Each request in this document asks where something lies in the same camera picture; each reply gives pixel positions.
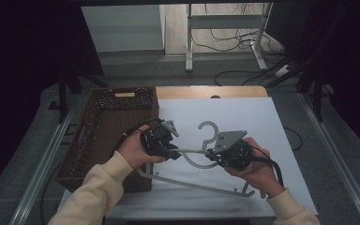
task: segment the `wall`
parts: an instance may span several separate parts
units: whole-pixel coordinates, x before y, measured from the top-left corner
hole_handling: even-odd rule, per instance
[[[163,7],[82,7],[98,53],[163,50]]]

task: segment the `dark curtain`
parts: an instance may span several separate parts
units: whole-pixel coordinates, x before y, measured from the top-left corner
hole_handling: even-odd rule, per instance
[[[102,75],[81,8],[0,1],[0,173],[66,68]]]
[[[325,82],[331,102],[360,138],[360,1],[353,1],[326,51]]]

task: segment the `cable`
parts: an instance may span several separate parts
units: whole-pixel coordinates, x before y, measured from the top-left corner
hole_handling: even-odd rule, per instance
[[[297,145],[297,147],[292,148],[292,151],[299,150],[303,146],[303,138],[302,138],[302,136],[299,133],[297,133],[296,130],[294,130],[292,128],[289,128],[289,127],[283,127],[283,128],[289,130],[292,133],[294,133],[299,138],[299,140],[300,140],[299,145]]]
[[[245,9],[246,9],[246,7],[247,7],[247,5],[245,4],[244,5],[244,8],[242,9],[242,14],[244,14],[245,13]],[[209,11],[207,10],[207,5],[206,4],[204,4],[204,8],[205,8],[205,13],[206,13],[206,15],[209,15]],[[236,8],[233,10],[233,12],[232,12],[232,15],[233,15],[233,13],[237,10],[239,8],[239,5],[237,4],[236,5]],[[213,39],[215,39],[215,40],[229,40],[229,39],[238,39],[237,38],[237,34],[238,34],[238,30],[239,29],[236,29],[236,32],[235,32],[235,36],[234,37],[226,37],[226,38],[217,38],[217,37],[215,37],[215,35],[213,34],[213,31],[212,31],[212,29],[209,29],[210,30],[210,33],[212,34],[212,37],[213,37]]]
[[[247,82],[250,82],[250,81],[253,81],[254,79],[256,78],[259,78],[261,77],[262,75],[270,72],[270,71],[273,71],[277,68],[280,68],[282,66],[284,66],[289,60],[287,59],[287,57],[283,58],[279,63],[277,63],[276,65],[273,65],[272,67],[270,67],[269,69],[267,69],[266,71],[264,71],[262,74],[259,74],[257,76],[254,76],[254,77],[251,77],[251,78],[248,78],[246,80],[244,80],[242,83],[241,83],[241,86],[245,85],[245,83]]]
[[[223,72],[219,72],[215,75],[214,81],[217,86],[221,86],[220,83],[218,83],[218,77],[225,73],[261,73],[260,71],[247,71],[247,70],[227,70]]]
[[[264,82],[266,79],[274,76],[283,66],[285,66],[290,60],[285,60],[283,63],[278,63],[276,64],[276,67],[272,70],[273,72],[271,74],[268,74],[267,76],[265,76],[264,78],[262,78],[258,85],[262,85],[262,82]]]
[[[192,39],[192,42],[194,42],[194,44],[196,44],[197,46],[200,46],[200,47],[205,47],[205,48],[208,48],[208,49],[211,49],[211,50],[215,50],[215,51],[218,51],[218,52],[229,52],[229,51],[232,51],[234,49],[236,49],[237,47],[239,47],[239,45],[243,42],[247,42],[247,41],[251,41],[251,39],[245,39],[245,40],[241,40],[236,46],[234,46],[233,48],[230,48],[228,50],[220,50],[220,49],[216,49],[216,48],[213,48],[213,47],[210,47],[208,45],[202,45],[202,44],[199,44],[197,43],[195,40],[194,40],[194,37],[192,36],[191,34],[191,39]]]
[[[40,197],[40,204],[39,204],[39,217],[40,217],[40,222],[43,225],[48,224],[45,220],[45,214],[44,214],[44,209],[43,209],[43,203],[45,202],[45,195],[46,195],[46,190],[48,189],[49,184],[52,181],[52,178],[54,176],[54,174],[58,171],[58,169],[60,168],[60,164],[59,163],[57,166],[55,166],[53,172],[49,175],[48,180],[46,181],[45,187],[42,190],[42,195]]]
[[[150,122],[153,122],[153,121],[157,121],[158,123],[162,122],[162,120],[160,120],[159,118],[153,118],[153,119],[149,119],[149,120],[146,120],[144,122],[141,122],[135,126],[133,126],[132,128],[128,129],[122,136],[121,138],[118,140],[118,142],[116,142],[115,146],[113,147],[111,153],[109,154],[109,158],[112,158],[113,157],[113,153],[118,150],[118,148],[121,146],[121,144],[125,141],[125,139],[130,135],[132,134],[134,131],[136,130],[139,130],[139,127],[143,126],[143,125],[146,125]]]
[[[279,181],[279,183],[283,186],[283,178],[282,178],[282,172],[279,168],[279,165],[273,160],[271,159],[267,154],[265,154],[262,149],[260,148],[257,148],[255,146],[250,146],[256,150],[258,150],[259,152],[261,152],[265,157],[254,157],[253,158],[253,161],[260,161],[260,162],[265,162],[269,165],[272,165],[274,167],[274,169],[276,170],[276,173],[277,173],[277,179]]]
[[[215,40],[230,40],[230,39],[240,40],[240,39],[243,38],[243,37],[246,37],[246,36],[249,36],[249,35],[254,35],[255,33],[257,33],[257,31],[253,31],[253,32],[251,32],[251,33],[246,33],[246,34],[244,34],[244,35],[239,35],[239,36],[238,36],[238,34],[235,34],[234,37],[225,37],[225,38],[217,38],[217,37],[215,37],[215,36],[213,35],[213,33],[212,33],[212,36],[213,36],[213,38],[214,38]]]
[[[267,57],[268,55],[276,56],[276,55],[279,55],[279,54],[276,54],[276,53],[265,53],[265,52],[263,52],[262,57],[264,58],[265,61],[267,61],[267,62],[269,62],[269,63],[271,63],[271,64],[278,64],[278,63],[280,62],[280,60],[282,60],[284,57],[287,57],[285,54],[282,54],[283,57],[282,57],[279,61],[274,62],[274,61],[272,61],[271,59],[268,59],[268,57]]]
[[[271,38],[270,38],[269,36],[267,36],[267,35],[262,35],[262,36],[268,39],[267,47],[268,47],[268,49],[271,51],[271,53],[281,54],[281,55],[285,54],[285,53],[283,53],[283,52],[276,52],[276,51],[274,51],[273,49],[271,49]]]

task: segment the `brown basket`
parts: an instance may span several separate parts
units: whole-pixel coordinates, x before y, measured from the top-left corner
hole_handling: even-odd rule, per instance
[[[73,192],[82,185],[96,164],[109,159],[116,142],[134,125],[158,117],[155,87],[93,89],[75,137],[55,180]],[[151,190],[151,179],[133,171],[124,181],[124,190]]]

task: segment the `hand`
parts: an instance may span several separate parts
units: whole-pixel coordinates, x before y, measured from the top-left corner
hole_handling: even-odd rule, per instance
[[[118,149],[118,152],[133,169],[142,166],[144,163],[165,161],[165,157],[151,157],[145,153],[140,142],[140,134],[146,129],[148,129],[147,125],[139,127],[139,130],[135,130],[128,136]]]
[[[250,146],[262,150],[262,152],[264,152],[267,156],[270,156],[270,152],[265,149],[261,149],[253,138],[245,138],[244,141]],[[255,157],[266,158],[262,152],[254,149]],[[273,167],[264,162],[253,161],[241,172],[229,167],[224,168],[224,170],[233,176],[246,180],[252,187],[266,193],[269,198],[276,197],[285,190],[285,188],[278,182],[274,174]]]

